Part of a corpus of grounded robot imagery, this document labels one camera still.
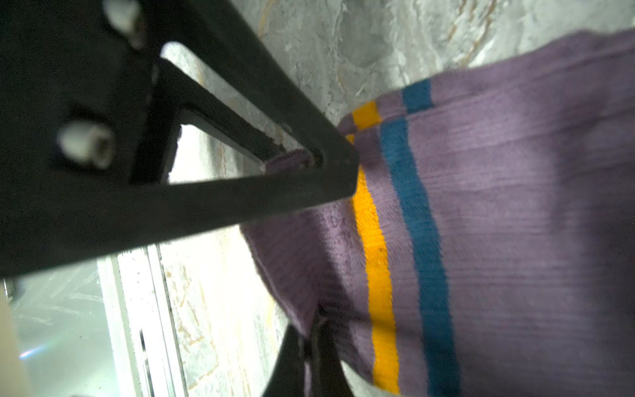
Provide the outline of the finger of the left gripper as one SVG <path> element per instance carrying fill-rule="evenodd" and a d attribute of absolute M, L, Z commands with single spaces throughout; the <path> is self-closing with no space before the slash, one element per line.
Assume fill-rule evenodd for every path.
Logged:
<path fill-rule="evenodd" d="M 309 151 L 287 175 L 168 185 L 193 125 L 251 160 L 282 147 L 161 55 L 179 43 Z M 1 275 L 354 194 L 358 155 L 229 1 L 1 4 Z"/>

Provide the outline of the purple striped sock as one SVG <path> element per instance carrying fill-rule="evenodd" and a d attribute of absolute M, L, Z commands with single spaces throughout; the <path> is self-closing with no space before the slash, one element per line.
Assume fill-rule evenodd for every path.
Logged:
<path fill-rule="evenodd" d="M 241 226 L 308 336 L 407 396 L 634 393 L 634 32 L 438 74 L 340 123 L 350 199 Z"/>

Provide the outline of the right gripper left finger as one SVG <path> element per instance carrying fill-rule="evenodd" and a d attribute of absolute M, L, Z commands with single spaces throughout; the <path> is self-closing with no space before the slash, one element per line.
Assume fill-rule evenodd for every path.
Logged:
<path fill-rule="evenodd" d="M 263 397 L 304 397 L 305 338 L 289 325 L 284 333 L 273 372 L 262 393 Z"/>

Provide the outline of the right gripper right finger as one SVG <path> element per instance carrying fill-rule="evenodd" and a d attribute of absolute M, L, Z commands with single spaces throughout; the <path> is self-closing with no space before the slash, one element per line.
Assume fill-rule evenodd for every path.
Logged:
<path fill-rule="evenodd" d="M 311 332 L 311 395 L 354 396 L 324 317 L 315 319 Z"/>

